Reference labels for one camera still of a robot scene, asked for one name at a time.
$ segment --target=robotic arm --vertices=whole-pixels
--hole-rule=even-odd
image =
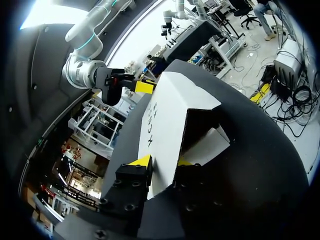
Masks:
[[[196,7],[196,10],[199,14],[198,20],[206,21],[208,19],[208,15],[202,0],[188,0],[188,2]],[[166,10],[163,12],[163,18],[165,22],[165,25],[162,26],[162,28],[165,29],[161,34],[163,36],[167,36],[167,32],[171,35],[172,18],[186,20],[189,19],[185,13],[185,0],[175,0],[175,8],[176,11]]]
[[[111,106],[118,103],[122,87],[130,85],[134,77],[125,74],[124,69],[107,68],[103,61],[93,60],[103,49],[103,43],[95,33],[95,28],[103,23],[112,9],[123,11],[132,1],[102,0],[65,36],[65,40],[70,42],[74,51],[63,66],[62,75],[75,88],[101,89],[102,101]]]

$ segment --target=white shelving unit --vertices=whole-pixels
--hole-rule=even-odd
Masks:
[[[104,106],[107,107],[106,110],[102,110],[94,104],[89,103],[85,108],[87,110],[86,113],[78,121],[73,118],[70,119],[69,127],[73,128],[73,134],[78,140],[81,140],[81,144],[86,145],[86,147],[91,146],[90,149],[93,148],[93,151],[96,149],[98,152],[106,152],[106,155],[110,157],[114,150],[112,147],[113,140],[115,139],[117,131],[119,131],[119,128],[122,128],[124,123],[108,113],[118,113],[118,111],[110,106]],[[109,126],[111,121],[116,122],[114,129]],[[98,123],[112,131],[111,136],[104,136],[94,130],[94,126]]]

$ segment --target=black curved surface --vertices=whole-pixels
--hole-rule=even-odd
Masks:
[[[252,224],[257,218],[251,218],[251,225],[244,223],[243,219],[248,215],[268,211],[266,206],[272,204],[284,204],[287,210],[296,207],[309,186],[307,175],[296,149],[280,128],[244,95],[197,66],[175,60],[165,71],[184,74],[221,101],[221,125],[234,139],[229,148],[205,165],[207,181],[212,184],[217,201],[228,206],[232,219],[226,217],[227,224],[212,228],[224,229],[226,236],[236,234],[240,229],[252,232]],[[141,99],[121,130],[105,175],[102,195],[113,184],[114,172],[120,164],[137,159],[141,120],[149,100],[149,95]],[[139,237],[183,236],[170,192],[171,189],[167,189],[145,203]],[[240,216],[236,223],[233,214]]]
[[[119,14],[106,29],[106,34],[100,36],[104,48],[97,60],[105,59],[123,31],[154,1],[136,0],[135,9],[127,9]],[[7,48],[4,81],[0,88],[3,118],[0,130],[7,139],[4,143],[5,165],[16,185],[37,140],[48,128],[52,129],[50,126],[66,108],[75,105],[90,92],[72,87],[62,77],[63,65],[72,51],[65,41],[71,24],[50,24],[47,29],[46,26],[36,26],[18,30],[34,2],[25,1],[21,8],[16,9],[17,17],[10,25],[12,38]],[[90,11],[97,2],[63,0],[60,4]],[[115,11],[95,30],[99,32],[114,15]]]

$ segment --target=ceiling light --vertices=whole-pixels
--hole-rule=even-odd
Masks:
[[[64,180],[64,178],[61,176],[60,173],[58,173],[59,178],[62,180],[62,182],[64,183],[64,185],[68,186],[67,182]]]

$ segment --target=cardboard box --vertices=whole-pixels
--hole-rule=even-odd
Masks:
[[[229,146],[215,121],[221,103],[177,72],[163,72],[142,117],[138,158],[151,154],[153,174],[147,198],[172,184],[178,161],[206,164]],[[212,121],[212,126],[204,123]]]

